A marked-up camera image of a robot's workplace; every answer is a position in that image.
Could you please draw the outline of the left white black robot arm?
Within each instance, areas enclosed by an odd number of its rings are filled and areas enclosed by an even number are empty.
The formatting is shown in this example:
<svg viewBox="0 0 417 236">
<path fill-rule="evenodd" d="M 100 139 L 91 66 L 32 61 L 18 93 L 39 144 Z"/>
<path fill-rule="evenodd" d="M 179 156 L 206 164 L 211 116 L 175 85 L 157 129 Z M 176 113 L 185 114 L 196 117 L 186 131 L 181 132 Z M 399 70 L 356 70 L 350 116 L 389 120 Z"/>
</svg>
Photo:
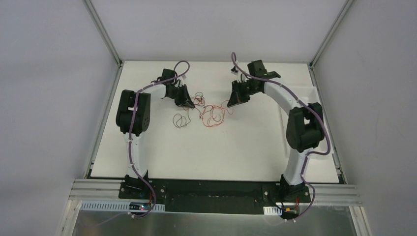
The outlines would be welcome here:
<svg viewBox="0 0 417 236">
<path fill-rule="evenodd" d="M 150 106 L 158 99 L 170 98 L 181 108 L 193 109 L 194 103 L 183 79 L 175 70 L 164 69 L 162 75 L 142 91 L 121 92 L 116 125 L 127 144 L 127 173 L 120 186 L 122 199 L 144 199 L 152 195 L 148 178 L 148 161 L 144 148 L 144 132 L 150 125 Z"/>
</svg>

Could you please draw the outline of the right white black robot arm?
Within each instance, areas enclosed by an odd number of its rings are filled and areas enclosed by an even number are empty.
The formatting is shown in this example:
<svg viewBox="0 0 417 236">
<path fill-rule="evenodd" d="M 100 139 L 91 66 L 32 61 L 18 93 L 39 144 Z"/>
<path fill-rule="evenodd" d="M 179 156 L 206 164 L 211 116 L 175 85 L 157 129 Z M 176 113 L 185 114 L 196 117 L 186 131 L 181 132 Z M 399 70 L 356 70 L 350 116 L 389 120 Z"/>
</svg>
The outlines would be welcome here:
<svg viewBox="0 0 417 236">
<path fill-rule="evenodd" d="M 316 154 L 322 140 L 328 140 L 323 122 L 323 108 L 320 103 L 304 103 L 289 87 L 283 84 L 281 76 L 268 72 L 261 60 L 248 64 L 248 72 L 239 67 L 233 59 L 231 72 L 236 75 L 232 81 L 232 92 L 227 106 L 246 103 L 257 93 L 266 94 L 287 114 L 285 138 L 290 146 L 290 156 L 284 174 L 280 177 L 277 194 L 268 193 L 273 201 L 290 202 L 300 199 L 306 187 L 303 174 L 308 156 Z"/>
</svg>

